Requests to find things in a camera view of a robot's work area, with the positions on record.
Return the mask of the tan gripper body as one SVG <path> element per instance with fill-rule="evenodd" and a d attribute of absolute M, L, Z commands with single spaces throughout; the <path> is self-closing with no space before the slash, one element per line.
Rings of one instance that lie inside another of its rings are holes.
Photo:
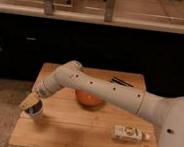
<path fill-rule="evenodd" d="M 36 92 L 30 93 L 24 101 L 19 105 L 19 108 L 23 111 L 31 108 L 33 105 L 36 105 L 39 102 L 39 95 Z"/>

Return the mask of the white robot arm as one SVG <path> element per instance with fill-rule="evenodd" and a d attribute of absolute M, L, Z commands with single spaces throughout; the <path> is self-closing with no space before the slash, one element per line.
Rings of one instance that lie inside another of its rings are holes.
<path fill-rule="evenodd" d="M 28 111 L 40 104 L 42 98 L 48 98 L 64 87 L 87 91 L 160 127 L 158 147 L 184 147 L 184 96 L 160 97 L 135 87 L 97 79 L 85 74 L 79 61 L 60 65 L 42 79 L 20 103 L 20 109 Z"/>

